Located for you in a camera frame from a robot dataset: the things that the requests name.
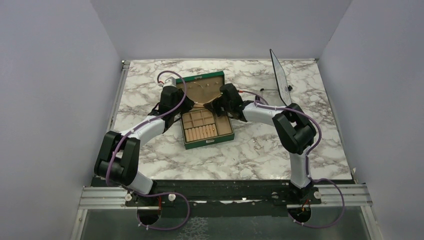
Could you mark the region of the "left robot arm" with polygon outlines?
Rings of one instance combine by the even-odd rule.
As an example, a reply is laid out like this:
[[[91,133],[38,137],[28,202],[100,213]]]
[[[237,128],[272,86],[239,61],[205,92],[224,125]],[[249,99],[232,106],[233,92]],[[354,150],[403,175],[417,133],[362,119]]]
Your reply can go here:
[[[154,181],[138,171],[140,148],[165,133],[177,115],[193,107],[194,102],[183,89],[174,85],[163,87],[159,103],[141,123],[123,132],[110,130],[105,134],[94,174],[104,178],[108,185],[119,184],[138,192],[138,199],[144,205],[155,203]]]

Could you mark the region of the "green jewelry box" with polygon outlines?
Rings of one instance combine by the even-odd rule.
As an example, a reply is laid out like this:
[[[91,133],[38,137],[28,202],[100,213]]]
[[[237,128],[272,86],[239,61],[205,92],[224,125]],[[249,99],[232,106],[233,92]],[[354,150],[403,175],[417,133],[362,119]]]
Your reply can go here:
[[[185,149],[234,140],[235,133],[230,118],[226,115],[216,116],[203,106],[220,96],[220,87],[225,83],[225,73],[217,71],[187,76],[184,80],[186,96],[195,102],[195,107],[180,119]]]

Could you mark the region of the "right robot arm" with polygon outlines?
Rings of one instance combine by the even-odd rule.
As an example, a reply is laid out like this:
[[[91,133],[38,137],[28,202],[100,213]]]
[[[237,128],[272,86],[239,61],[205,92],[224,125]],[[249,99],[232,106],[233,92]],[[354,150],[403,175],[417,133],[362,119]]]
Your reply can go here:
[[[265,100],[243,100],[241,91],[231,83],[221,86],[219,90],[220,95],[203,106],[217,116],[226,115],[242,122],[275,127],[282,146],[289,152],[289,199],[296,204],[306,200],[314,185],[310,174],[309,153],[322,139],[319,124],[296,103],[271,106]]]

